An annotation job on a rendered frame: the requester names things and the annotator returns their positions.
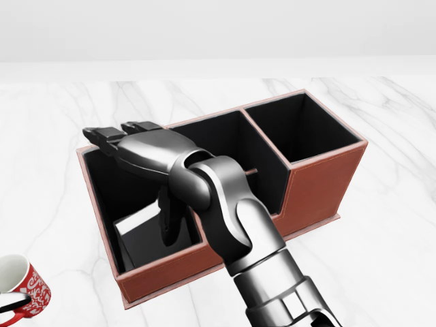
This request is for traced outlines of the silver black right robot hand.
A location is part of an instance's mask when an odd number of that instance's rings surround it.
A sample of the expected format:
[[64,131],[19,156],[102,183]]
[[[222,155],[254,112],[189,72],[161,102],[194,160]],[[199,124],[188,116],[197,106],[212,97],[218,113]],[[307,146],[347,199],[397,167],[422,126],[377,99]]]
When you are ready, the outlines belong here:
[[213,156],[189,138],[170,129],[150,129],[149,122],[128,122],[122,130],[114,127],[88,127],[82,130],[90,143],[118,165],[136,176],[159,183],[159,227],[166,246],[180,234],[186,206],[207,209],[211,191],[207,182],[191,171],[186,163]]

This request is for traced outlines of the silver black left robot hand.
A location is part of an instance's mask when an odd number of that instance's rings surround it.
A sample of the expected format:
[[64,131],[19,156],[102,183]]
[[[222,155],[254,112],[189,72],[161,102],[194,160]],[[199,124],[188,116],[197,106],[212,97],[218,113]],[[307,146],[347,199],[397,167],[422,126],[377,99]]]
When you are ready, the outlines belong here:
[[0,313],[19,309],[31,301],[31,296],[25,292],[0,293]]

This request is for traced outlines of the dark book with white edge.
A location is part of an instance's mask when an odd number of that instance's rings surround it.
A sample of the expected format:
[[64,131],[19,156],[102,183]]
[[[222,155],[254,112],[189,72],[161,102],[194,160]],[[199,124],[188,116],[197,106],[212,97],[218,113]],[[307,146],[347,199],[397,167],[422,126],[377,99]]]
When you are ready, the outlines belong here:
[[181,230],[176,242],[166,246],[161,237],[160,213],[158,203],[154,202],[114,222],[121,257],[127,272],[201,241],[193,216],[186,213],[181,219]]

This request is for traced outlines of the red-brown desk caddy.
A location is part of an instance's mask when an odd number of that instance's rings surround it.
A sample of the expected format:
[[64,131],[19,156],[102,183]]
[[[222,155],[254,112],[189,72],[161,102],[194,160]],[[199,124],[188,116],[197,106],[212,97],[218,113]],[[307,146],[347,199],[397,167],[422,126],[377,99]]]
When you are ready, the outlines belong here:
[[[301,90],[172,124],[214,155],[244,169],[254,195],[285,239],[338,217],[338,207],[367,141],[307,91]],[[192,211],[201,241],[126,271],[114,222],[157,199],[158,186],[136,178],[95,146],[78,158],[115,281],[126,309],[223,267]]]

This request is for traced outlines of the red mug with white pattern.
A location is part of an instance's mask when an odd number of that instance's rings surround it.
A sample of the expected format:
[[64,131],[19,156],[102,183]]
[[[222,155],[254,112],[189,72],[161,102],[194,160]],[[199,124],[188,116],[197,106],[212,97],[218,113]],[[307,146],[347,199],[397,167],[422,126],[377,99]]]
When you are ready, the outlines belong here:
[[0,257],[0,295],[11,294],[16,304],[1,304],[0,315],[12,312],[0,327],[8,327],[22,318],[40,314],[50,302],[51,291],[30,261],[23,255]]

